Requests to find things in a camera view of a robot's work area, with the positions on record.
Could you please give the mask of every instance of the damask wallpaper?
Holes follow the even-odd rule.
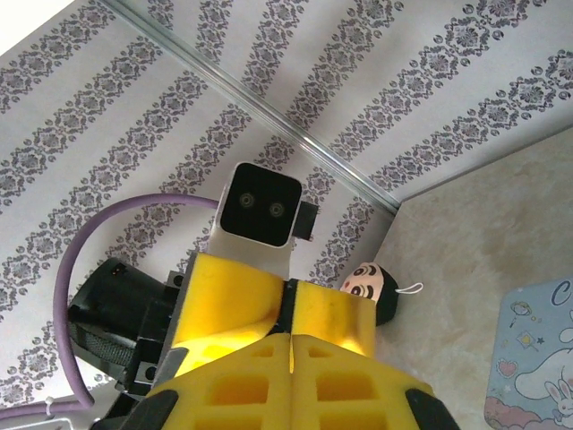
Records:
[[[399,201],[573,123],[569,0],[124,2]],[[70,393],[53,282],[75,232],[112,202],[216,199],[240,160],[285,172],[321,206],[292,274],[329,287],[373,258],[391,222],[95,0],[0,58],[0,131],[2,406]],[[87,243],[73,285],[112,255],[162,280],[204,249],[211,217],[162,205],[118,215]]]

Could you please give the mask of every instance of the purple cable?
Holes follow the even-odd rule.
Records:
[[[57,271],[56,286],[54,288],[54,337],[56,338],[57,351],[60,356],[60,361],[62,362],[65,378],[70,384],[70,387],[72,387],[73,394],[77,400],[53,403],[50,406],[50,412],[84,410],[91,408],[94,404],[94,399],[91,397],[88,387],[86,387],[85,382],[81,378],[78,363],[73,355],[72,341],[70,340],[70,331],[67,322],[70,278],[72,277],[73,265],[80,254],[81,248],[95,229],[107,219],[123,211],[159,203],[192,204],[210,209],[216,209],[218,206],[218,202],[214,200],[197,197],[195,195],[161,193],[139,195],[114,203],[95,214],[80,228],[65,250]],[[0,410],[0,419],[35,414],[46,414],[46,403],[36,403]]]

